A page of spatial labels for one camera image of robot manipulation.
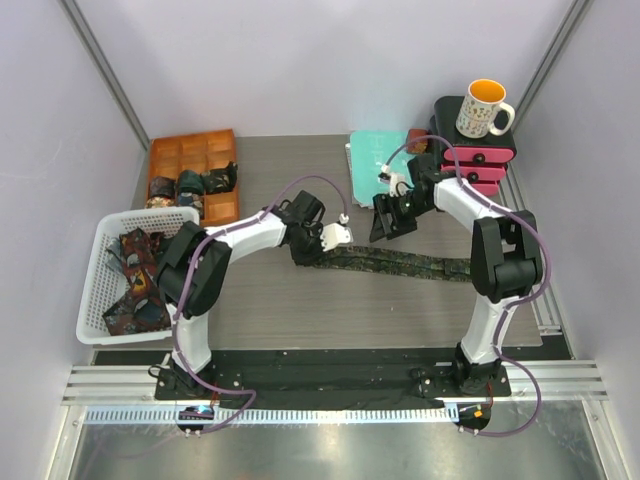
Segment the dark floral patterned tie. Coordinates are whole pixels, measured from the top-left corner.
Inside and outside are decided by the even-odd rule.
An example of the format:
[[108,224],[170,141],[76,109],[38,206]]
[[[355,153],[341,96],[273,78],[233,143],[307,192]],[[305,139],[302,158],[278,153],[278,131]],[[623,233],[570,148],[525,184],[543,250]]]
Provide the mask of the dark floral patterned tie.
[[383,275],[471,283],[467,258],[436,257],[369,246],[339,246],[311,260],[296,260],[298,266]]

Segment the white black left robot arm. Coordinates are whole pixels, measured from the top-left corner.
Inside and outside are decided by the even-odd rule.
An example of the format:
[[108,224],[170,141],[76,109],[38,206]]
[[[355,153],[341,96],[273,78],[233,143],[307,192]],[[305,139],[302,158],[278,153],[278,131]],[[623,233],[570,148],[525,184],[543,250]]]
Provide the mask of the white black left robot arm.
[[173,341],[171,370],[190,398],[205,397],[213,385],[208,314],[217,302],[228,267],[261,250],[290,247],[295,260],[322,252],[324,204],[302,190],[258,213],[220,227],[189,221],[171,240],[157,267],[156,283],[169,309]]

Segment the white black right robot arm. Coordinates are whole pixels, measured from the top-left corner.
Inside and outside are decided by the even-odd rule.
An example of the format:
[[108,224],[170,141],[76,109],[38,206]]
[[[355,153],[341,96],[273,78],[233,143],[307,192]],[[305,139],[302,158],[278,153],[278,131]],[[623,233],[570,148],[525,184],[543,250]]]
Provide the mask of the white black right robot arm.
[[411,184],[386,163],[379,178],[389,187],[373,197],[369,240],[393,239],[417,228],[431,210],[451,215],[471,233],[470,275],[476,301],[466,334],[457,344],[451,380],[457,391],[480,395],[498,377],[505,332],[520,302],[543,276],[535,216],[513,212],[475,190],[454,171],[410,161]]

